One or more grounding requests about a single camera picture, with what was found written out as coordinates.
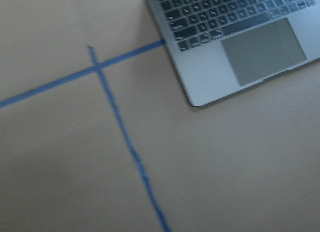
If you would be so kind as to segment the grey laptop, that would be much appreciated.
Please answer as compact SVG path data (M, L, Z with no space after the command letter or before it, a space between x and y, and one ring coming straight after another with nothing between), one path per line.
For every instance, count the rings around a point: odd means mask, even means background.
M320 0L148 0L191 105L320 57Z

